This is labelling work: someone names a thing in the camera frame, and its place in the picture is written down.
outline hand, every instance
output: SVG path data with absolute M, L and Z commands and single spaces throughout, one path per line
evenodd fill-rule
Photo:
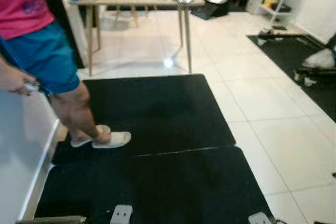
M 0 90 L 30 95 L 30 91 L 25 87 L 26 83 L 37 84 L 36 79 L 17 68 L 6 66 L 0 70 Z

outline black rug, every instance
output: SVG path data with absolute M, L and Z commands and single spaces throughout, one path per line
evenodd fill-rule
M 131 224 L 247 224 L 260 211 L 271 217 L 237 147 L 56 166 L 35 217 L 82 215 L 108 224 L 106 211 L 118 204 L 133 206 Z
M 201 74 L 89 80 L 85 84 L 96 123 L 113 131 L 129 131 L 132 140 L 123 148 L 95 150 L 91 144 L 74 149 L 68 137 L 58 143 L 54 164 L 235 144 Z
M 248 38 L 258 46 L 257 36 L 248 36 Z M 293 80 L 293 70 L 302 67 L 301 64 L 307 57 L 321 50 L 321 47 L 312 43 L 312 38 L 308 39 L 304 35 L 285 38 L 281 41 L 269 41 L 259 48 Z M 335 77 L 324 77 L 319 81 L 319 85 L 310 88 L 302 86 L 302 90 L 336 122 Z

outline pink shirt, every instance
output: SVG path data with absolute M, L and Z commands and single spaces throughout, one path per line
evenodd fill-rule
M 0 36 L 11 39 L 54 21 L 45 0 L 0 0 Z

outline white slipper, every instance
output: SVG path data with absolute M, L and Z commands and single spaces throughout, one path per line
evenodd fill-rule
M 110 127 L 108 127 L 106 125 L 96 125 L 96 129 L 99 133 L 103 133 L 103 132 L 110 133 L 111 132 Z M 70 144 L 71 144 L 71 147 L 78 148 L 78 147 L 81 147 L 81 146 L 91 142 L 91 141 L 92 141 L 92 138 L 88 138 L 88 139 L 86 139 L 82 142 L 79 142 L 79 143 L 76 143 L 75 141 L 71 140 Z
M 107 144 L 97 144 L 92 142 L 92 147 L 96 149 L 111 149 L 118 148 L 128 144 L 131 141 L 132 135 L 127 131 L 111 132 L 111 141 Z

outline table top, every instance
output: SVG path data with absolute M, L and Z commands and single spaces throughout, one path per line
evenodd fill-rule
M 175 0 L 94 0 L 69 1 L 73 5 L 157 5 L 157 6 L 202 6 L 204 0 L 193 0 L 190 4 L 182 4 Z

